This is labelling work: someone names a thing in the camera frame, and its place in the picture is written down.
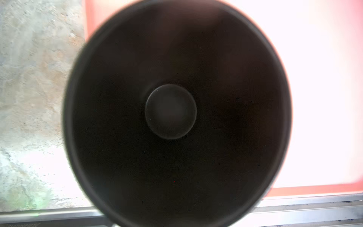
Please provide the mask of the black mug front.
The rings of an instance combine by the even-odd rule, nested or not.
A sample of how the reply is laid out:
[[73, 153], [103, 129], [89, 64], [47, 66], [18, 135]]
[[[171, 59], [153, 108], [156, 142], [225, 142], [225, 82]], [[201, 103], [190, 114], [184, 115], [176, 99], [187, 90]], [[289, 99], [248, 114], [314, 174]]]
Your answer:
[[65, 147], [122, 227], [228, 227], [267, 194], [292, 103], [278, 54], [222, 1], [139, 1], [88, 40], [69, 78]]

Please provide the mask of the pink tray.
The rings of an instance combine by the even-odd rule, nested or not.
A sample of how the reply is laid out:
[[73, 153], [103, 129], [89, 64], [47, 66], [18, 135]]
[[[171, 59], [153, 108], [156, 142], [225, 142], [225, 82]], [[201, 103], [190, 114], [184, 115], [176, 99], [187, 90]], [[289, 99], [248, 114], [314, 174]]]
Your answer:
[[86, 1], [84, 99], [121, 139], [152, 135], [149, 94], [196, 101], [187, 137], [260, 151], [291, 130], [269, 198], [363, 190], [362, 1]]

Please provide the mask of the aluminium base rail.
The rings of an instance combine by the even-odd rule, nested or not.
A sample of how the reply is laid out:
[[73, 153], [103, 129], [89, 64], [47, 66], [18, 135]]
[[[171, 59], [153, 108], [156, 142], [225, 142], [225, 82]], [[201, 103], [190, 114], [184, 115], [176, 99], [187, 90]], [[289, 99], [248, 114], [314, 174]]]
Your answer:
[[[363, 195], [265, 199], [235, 227], [361, 227]], [[95, 207], [1, 213], [2, 227], [115, 227]]]

